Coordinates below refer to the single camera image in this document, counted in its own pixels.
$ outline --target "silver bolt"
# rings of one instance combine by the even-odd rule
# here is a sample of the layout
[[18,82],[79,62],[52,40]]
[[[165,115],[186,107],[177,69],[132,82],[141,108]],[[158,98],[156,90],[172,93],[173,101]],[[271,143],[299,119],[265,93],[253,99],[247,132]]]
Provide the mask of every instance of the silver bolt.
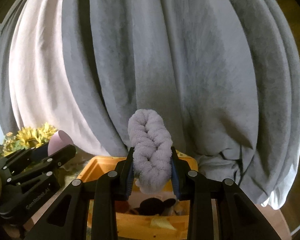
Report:
[[81,184],[81,180],[79,179],[74,179],[71,183],[73,186],[79,186]]
[[225,183],[226,183],[228,186],[232,186],[232,185],[233,185],[233,180],[232,180],[232,179],[225,179]]
[[111,178],[113,178],[117,175],[118,175],[118,173],[116,171],[109,171],[109,173],[108,173],[108,176],[111,177]]
[[188,172],[188,175],[190,176],[190,177],[195,177],[195,176],[197,176],[198,175],[198,173],[196,172],[196,171],[189,171]]

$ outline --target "metal screw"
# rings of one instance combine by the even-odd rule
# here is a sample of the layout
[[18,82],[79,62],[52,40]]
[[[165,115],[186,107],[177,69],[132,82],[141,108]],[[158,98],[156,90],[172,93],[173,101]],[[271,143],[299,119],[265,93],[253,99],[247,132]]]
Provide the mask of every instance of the metal screw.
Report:
[[232,185],[233,185],[233,180],[232,180],[232,179],[225,179],[225,183],[226,183],[228,186],[232,186]]
[[190,176],[190,177],[195,177],[195,176],[197,176],[198,175],[198,173],[196,172],[196,171],[189,171],[188,172],[188,175]]
[[81,180],[79,179],[74,179],[71,183],[73,186],[79,186],[81,184]]
[[118,173],[116,171],[109,171],[109,173],[108,173],[108,176],[111,177],[111,178],[113,178],[117,175],[118,175]]

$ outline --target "pink cup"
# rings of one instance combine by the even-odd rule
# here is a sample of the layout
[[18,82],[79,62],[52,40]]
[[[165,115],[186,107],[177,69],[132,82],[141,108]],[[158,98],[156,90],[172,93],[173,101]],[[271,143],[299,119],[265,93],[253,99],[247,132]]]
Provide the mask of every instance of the pink cup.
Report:
[[58,150],[61,150],[63,147],[72,144],[73,141],[71,137],[64,131],[59,130],[54,135],[51,136],[51,139],[48,144],[48,156],[54,154]]

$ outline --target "orange basket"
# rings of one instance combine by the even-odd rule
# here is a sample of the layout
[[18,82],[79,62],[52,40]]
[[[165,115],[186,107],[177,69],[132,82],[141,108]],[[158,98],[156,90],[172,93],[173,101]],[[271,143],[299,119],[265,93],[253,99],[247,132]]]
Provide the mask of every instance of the orange basket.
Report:
[[[198,170],[198,164],[194,158],[178,152],[181,160],[189,163],[192,170]],[[88,182],[100,178],[103,174],[115,169],[119,161],[125,160],[123,157],[96,156],[90,160],[87,166],[79,174],[78,179]],[[133,184],[132,191],[140,191],[139,187]],[[163,192],[172,192],[172,184],[169,181]],[[139,240],[182,240],[187,238],[190,202],[181,201],[180,204],[185,210],[183,216],[139,216],[123,213],[116,213],[118,236],[139,239]],[[151,227],[154,218],[166,219],[174,229]],[[88,215],[88,227],[91,227],[92,215]]]

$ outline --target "orange plastic bin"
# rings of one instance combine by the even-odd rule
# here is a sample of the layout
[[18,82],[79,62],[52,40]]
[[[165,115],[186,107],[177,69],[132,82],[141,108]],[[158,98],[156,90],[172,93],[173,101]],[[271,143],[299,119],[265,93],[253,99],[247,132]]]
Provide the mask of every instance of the orange plastic bin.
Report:
[[[189,166],[192,170],[197,171],[198,165],[194,158],[191,158],[187,155],[184,155],[178,152],[180,159],[185,160],[189,163]],[[78,176],[78,179],[81,179],[83,182],[92,181],[98,179],[103,174],[114,170],[115,166],[119,161],[125,160],[126,158],[122,157],[105,157],[105,156],[96,156],[90,160],[87,166]],[[133,185],[132,191],[139,191],[139,188]],[[169,181],[163,191],[172,192],[171,181]],[[158,218],[157,216],[139,216],[139,215],[130,215],[123,213],[116,213],[117,218],[117,229],[118,236],[131,238],[131,239],[140,239],[140,240],[182,240],[187,238],[188,224],[189,224],[189,210],[190,202],[181,201],[180,204],[184,207],[186,215],[183,216],[161,216],[161,219],[166,219],[170,224],[175,228],[166,229],[166,228],[156,228],[151,227],[151,221],[153,218]],[[88,226],[91,227],[92,215],[88,215]]]

